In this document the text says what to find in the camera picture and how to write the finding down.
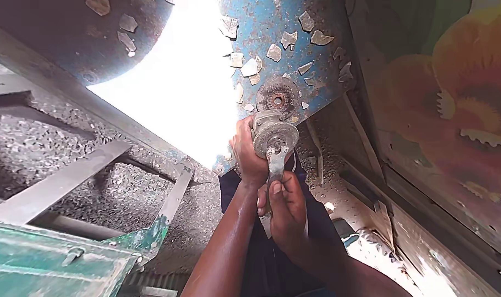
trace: fingernail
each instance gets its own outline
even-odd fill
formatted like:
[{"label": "fingernail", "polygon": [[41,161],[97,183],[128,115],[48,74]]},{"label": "fingernail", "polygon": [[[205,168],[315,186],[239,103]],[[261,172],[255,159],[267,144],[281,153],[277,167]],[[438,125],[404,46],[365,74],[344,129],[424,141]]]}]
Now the fingernail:
[{"label": "fingernail", "polygon": [[281,191],[281,183],[277,183],[273,186],[273,193],[274,194],[277,194],[277,193],[280,193]]}]

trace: green painted metal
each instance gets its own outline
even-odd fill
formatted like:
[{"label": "green painted metal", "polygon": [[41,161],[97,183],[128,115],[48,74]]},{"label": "green painted metal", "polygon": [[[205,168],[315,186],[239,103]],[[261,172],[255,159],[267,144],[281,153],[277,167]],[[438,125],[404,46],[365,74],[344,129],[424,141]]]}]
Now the green painted metal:
[{"label": "green painted metal", "polygon": [[0,223],[0,297],[114,297],[135,251]]}]

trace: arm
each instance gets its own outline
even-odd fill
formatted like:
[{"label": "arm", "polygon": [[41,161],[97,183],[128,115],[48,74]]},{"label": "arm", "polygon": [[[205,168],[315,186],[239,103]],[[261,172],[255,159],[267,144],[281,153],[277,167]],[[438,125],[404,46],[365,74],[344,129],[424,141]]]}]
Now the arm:
[{"label": "arm", "polygon": [[254,152],[250,125],[240,120],[230,141],[241,170],[241,182],[204,249],[182,297],[239,296],[250,235],[256,219],[258,189],[267,180],[267,161]]},{"label": "arm", "polygon": [[[261,210],[265,206],[265,188],[258,194]],[[271,184],[269,200],[274,242],[294,264],[325,283],[328,290],[337,296],[410,297],[386,275],[339,252],[337,243],[307,236],[305,198],[294,173],[285,171],[281,183]]]}]

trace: forearm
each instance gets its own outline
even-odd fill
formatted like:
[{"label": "forearm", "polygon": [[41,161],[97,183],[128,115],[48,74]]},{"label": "forearm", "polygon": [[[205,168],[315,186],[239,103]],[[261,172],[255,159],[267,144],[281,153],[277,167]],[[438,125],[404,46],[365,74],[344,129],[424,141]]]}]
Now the forearm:
[{"label": "forearm", "polygon": [[184,288],[183,297],[240,294],[248,243],[256,218],[258,188],[245,181],[239,184]]},{"label": "forearm", "polygon": [[410,297],[401,286],[347,254],[333,243],[309,239],[291,260],[326,284],[337,296]]}]

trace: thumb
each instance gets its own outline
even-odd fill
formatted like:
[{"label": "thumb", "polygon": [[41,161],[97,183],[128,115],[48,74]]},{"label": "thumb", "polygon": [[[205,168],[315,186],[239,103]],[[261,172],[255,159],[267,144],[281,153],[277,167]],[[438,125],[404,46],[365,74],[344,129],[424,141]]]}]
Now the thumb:
[{"label": "thumb", "polygon": [[287,208],[287,201],[281,190],[281,182],[273,181],[269,188],[269,202],[270,208],[273,211],[275,218],[289,218],[292,217],[289,209]]}]

